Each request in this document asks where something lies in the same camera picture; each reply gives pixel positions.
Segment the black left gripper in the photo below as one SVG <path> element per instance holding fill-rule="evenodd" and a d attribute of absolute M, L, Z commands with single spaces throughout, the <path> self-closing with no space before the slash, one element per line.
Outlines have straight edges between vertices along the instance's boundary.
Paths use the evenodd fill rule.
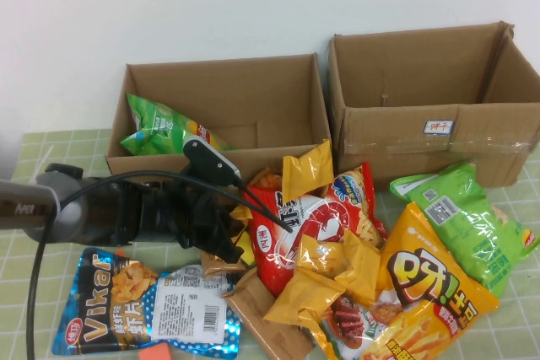
<path fill-rule="evenodd" d="M 242 230 L 245 225 L 231 213 L 230 206 L 219 205 L 208 191 L 164 182 L 142 193 L 137 241 L 176 242 L 236 263 L 244 250 L 224 230 Z"/>

